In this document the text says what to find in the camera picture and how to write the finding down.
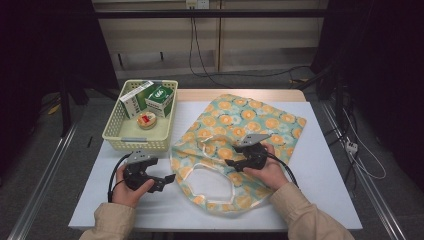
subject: basket handle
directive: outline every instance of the basket handle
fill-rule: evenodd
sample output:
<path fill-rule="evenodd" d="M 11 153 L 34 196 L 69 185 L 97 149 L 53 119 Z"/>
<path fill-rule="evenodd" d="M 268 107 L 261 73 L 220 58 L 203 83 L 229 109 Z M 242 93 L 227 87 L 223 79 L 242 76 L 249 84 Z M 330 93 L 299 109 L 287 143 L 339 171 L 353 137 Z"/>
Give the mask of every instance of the basket handle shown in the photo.
<path fill-rule="evenodd" d="M 147 138 L 130 138 L 130 137 L 123 137 L 121 139 L 122 142 L 147 142 Z"/>

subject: green and white box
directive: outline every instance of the green and white box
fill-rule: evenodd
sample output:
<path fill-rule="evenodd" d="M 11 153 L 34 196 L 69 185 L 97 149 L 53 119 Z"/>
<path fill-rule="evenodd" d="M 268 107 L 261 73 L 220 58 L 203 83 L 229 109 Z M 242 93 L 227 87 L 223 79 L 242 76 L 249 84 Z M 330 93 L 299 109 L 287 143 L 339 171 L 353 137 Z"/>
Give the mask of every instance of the green and white box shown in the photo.
<path fill-rule="evenodd" d="M 174 91 L 170 88 L 159 86 L 146 99 L 147 109 L 156 116 L 166 117 L 171 112 Z"/>
<path fill-rule="evenodd" d="M 152 81 L 146 81 L 142 85 L 120 97 L 119 100 L 125 109 L 125 115 L 130 119 L 138 116 L 141 111 L 147 108 L 146 98 L 154 90 L 154 83 Z"/>

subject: beige sleeve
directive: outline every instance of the beige sleeve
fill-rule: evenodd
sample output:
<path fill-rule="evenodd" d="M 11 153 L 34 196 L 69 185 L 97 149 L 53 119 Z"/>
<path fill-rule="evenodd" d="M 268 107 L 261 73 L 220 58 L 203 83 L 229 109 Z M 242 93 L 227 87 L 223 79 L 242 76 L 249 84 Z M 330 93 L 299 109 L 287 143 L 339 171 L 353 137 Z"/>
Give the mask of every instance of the beige sleeve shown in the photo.
<path fill-rule="evenodd" d="M 270 201 L 287 223 L 289 239 L 354 239 L 339 222 L 311 204 L 293 183 L 278 189 Z"/>
<path fill-rule="evenodd" d="M 94 212 L 95 226 L 80 239 L 126 239 L 135 222 L 135 209 L 115 203 L 102 203 Z"/>

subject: patterned fabric bag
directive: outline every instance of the patterned fabric bag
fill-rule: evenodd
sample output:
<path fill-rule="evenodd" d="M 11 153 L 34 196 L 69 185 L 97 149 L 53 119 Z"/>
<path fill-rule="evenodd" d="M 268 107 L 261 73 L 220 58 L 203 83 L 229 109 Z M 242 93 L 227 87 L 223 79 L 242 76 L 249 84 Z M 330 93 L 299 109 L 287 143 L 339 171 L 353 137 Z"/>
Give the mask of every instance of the patterned fabric bag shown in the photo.
<path fill-rule="evenodd" d="M 171 168 L 190 201 L 212 213 L 242 212 L 258 205 L 272 191 L 260 180 L 227 166 L 225 159 L 242 160 L 232 146 L 247 134 L 269 134 L 264 140 L 275 147 L 275 156 L 288 163 L 306 119 L 265 103 L 235 95 L 212 101 L 171 148 Z M 195 195 L 187 177 L 197 168 L 217 171 L 232 183 L 229 201 Z"/>

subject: basket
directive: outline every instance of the basket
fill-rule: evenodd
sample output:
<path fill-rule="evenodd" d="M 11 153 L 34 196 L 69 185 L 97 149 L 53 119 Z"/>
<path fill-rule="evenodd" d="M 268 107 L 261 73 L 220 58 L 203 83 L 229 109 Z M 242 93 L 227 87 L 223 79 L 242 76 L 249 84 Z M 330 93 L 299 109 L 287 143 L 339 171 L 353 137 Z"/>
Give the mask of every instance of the basket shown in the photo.
<path fill-rule="evenodd" d="M 145 81 L 147 80 L 126 81 L 119 97 L 139 87 Z M 144 149 L 149 152 L 166 152 L 169 149 L 177 102 L 178 82 L 174 80 L 150 81 L 174 90 L 171 112 L 166 118 L 158 117 L 156 126 L 152 129 L 143 130 L 137 125 L 135 119 L 126 117 L 124 107 L 117 100 L 102 134 L 103 139 L 108 141 L 117 151 Z"/>

